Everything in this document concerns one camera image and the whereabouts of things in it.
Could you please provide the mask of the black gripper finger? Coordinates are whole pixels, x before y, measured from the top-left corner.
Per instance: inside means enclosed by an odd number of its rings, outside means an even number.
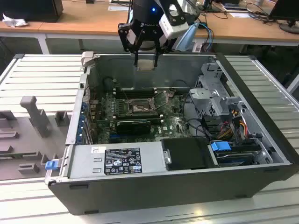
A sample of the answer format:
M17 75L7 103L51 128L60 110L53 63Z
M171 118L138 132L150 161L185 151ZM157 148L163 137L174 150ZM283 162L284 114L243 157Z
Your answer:
M127 24L119 23L118 24L118 34L123 45L123 48L126 52L130 52L135 55L134 66L138 66L138 52L143 42L143 29L140 27L139 22L130 22ZM132 31L135 34L134 43L131 44L128 40L129 31Z
M159 39L154 41L155 45L155 57L154 57L154 67L157 67L158 58L162 54L167 54L172 51L174 45L174 39L167 40L166 43L161 47Z

